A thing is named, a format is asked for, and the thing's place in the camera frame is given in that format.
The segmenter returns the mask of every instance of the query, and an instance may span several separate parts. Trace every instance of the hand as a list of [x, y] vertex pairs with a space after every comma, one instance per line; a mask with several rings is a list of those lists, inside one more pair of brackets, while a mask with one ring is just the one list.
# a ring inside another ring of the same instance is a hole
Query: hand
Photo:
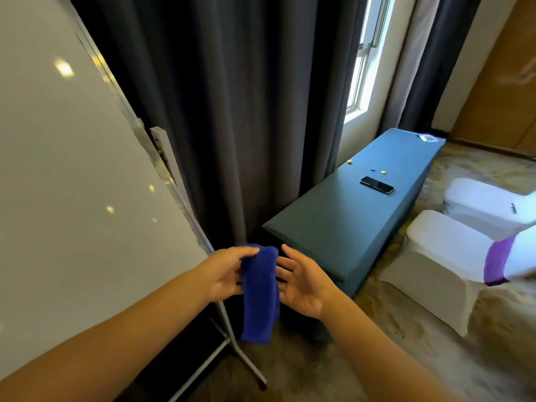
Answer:
[[281, 302], [305, 316], [322, 320], [326, 303], [337, 292], [337, 286], [311, 258], [288, 245], [281, 248], [289, 257], [277, 258], [277, 276], [286, 281], [278, 283]]
[[202, 285], [208, 290], [210, 302], [222, 301], [242, 293], [242, 285], [239, 284], [241, 260], [258, 252], [259, 249], [255, 247], [218, 250], [194, 269], [202, 277]]

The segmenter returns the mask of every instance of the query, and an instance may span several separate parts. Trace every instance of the person's right arm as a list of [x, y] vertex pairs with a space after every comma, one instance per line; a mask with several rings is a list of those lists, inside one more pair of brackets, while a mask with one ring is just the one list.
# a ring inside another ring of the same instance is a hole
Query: person's right arm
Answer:
[[387, 337], [312, 259], [283, 245], [278, 257], [281, 302], [318, 318], [352, 366], [372, 401], [459, 400]]

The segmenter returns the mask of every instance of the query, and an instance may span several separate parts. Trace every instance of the person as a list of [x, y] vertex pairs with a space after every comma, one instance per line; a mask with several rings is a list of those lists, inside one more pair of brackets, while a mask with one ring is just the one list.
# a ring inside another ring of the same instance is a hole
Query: person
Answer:
[[[452, 401], [446, 387], [391, 341], [312, 259], [285, 244], [281, 302], [319, 319], [372, 401]], [[127, 310], [77, 334], [0, 381], [10, 402], [112, 401], [203, 308], [242, 293], [240, 263], [259, 251], [219, 250]]]

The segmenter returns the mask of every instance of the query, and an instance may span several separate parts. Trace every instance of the chair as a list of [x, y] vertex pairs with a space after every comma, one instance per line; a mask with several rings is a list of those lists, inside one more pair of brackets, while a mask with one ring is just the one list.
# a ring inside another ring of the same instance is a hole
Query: chair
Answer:
[[446, 190], [443, 214], [501, 241], [536, 224], [536, 191], [523, 196], [458, 178]]
[[[536, 227], [494, 242], [481, 232], [432, 210], [408, 227], [398, 257], [380, 275], [460, 336], [479, 292], [536, 271]], [[494, 270], [493, 250], [510, 245], [502, 268]]]

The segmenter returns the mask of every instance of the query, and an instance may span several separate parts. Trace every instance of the purple sash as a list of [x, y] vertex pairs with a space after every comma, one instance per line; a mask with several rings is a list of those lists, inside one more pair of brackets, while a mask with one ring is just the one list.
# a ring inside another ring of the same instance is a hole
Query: purple sash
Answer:
[[503, 241], [495, 241], [489, 247], [486, 262], [484, 263], [484, 283], [487, 286], [496, 286], [510, 282], [504, 276], [504, 266], [515, 239], [516, 236], [508, 237]]

